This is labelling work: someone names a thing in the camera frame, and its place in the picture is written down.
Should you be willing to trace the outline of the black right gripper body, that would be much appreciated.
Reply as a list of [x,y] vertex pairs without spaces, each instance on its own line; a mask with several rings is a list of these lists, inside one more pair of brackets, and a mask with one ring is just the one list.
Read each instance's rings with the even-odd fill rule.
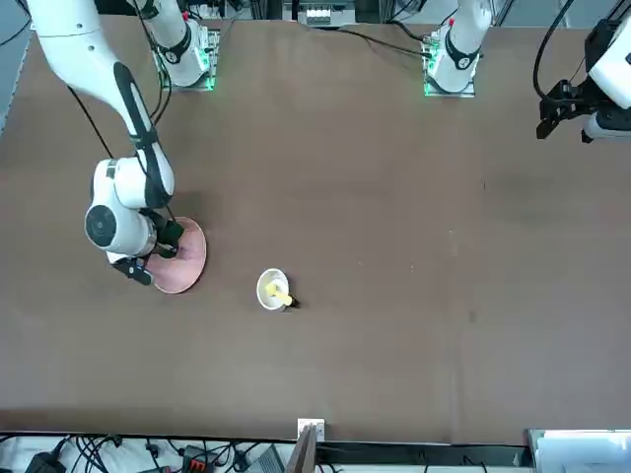
[[147,211],[157,233],[157,244],[161,247],[178,247],[184,228],[174,219],[164,217],[154,210]]

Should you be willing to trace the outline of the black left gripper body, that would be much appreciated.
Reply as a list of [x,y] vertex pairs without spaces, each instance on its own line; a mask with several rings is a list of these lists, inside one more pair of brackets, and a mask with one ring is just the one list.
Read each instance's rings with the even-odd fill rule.
[[569,80],[560,80],[539,103],[542,121],[559,122],[592,112],[592,106],[581,95],[581,88]]

